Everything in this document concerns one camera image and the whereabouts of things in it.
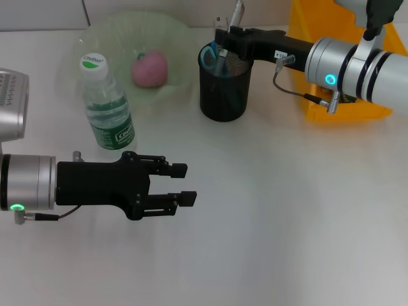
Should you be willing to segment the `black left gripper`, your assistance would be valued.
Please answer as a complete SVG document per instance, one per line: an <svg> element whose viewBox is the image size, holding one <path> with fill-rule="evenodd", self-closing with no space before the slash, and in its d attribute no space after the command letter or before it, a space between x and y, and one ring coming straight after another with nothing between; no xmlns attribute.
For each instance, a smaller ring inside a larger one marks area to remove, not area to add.
<svg viewBox="0 0 408 306"><path fill-rule="evenodd" d="M184 178L185 163L170 164L164 156L125 152L112 163L57 163L56 204L111 205L129 220L173 216L179 207L192 207L196 191L148 195L149 175Z"/></svg>

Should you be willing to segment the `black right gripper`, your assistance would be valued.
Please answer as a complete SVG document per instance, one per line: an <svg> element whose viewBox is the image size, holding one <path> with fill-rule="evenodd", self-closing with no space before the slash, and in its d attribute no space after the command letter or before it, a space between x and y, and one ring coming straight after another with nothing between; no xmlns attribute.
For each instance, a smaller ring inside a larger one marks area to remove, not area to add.
<svg viewBox="0 0 408 306"><path fill-rule="evenodd" d="M251 51L246 40L252 34ZM313 43L298 40L286 35L282 30L261 30L231 26L229 31L215 30L215 42L229 52L233 52L242 60L260 60L276 63L281 57L293 55L295 62L286 66L304 72Z"/></svg>

